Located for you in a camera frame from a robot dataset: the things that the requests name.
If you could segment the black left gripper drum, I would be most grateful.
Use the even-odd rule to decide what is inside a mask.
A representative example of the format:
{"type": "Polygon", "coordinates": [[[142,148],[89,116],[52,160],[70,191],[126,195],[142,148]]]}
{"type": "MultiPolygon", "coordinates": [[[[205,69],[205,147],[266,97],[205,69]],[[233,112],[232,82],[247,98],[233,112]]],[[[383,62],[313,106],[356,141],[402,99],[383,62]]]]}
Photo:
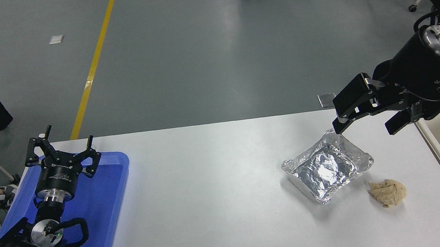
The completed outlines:
{"type": "Polygon", "coordinates": [[[41,162],[41,172],[35,189],[36,196],[41,198],[50,190],[62,190],[65,193],[75,193],[78,177],[81,174],[80,163],[64,161],[57,163],[53,158],[45,158],[41,162]]]}

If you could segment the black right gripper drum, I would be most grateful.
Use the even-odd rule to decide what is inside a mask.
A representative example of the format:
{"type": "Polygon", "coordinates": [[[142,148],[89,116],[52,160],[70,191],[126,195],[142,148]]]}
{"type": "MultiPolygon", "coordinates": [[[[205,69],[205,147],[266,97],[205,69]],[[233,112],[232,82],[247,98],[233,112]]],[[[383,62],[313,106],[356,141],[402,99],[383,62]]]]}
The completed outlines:
{"type": "Polygon", "coordinates": [[[426,100],[440,100],[440,58],[421,33],[414,34],[392,59],[376,66],[372,78],[398,84],[426,100]]]}

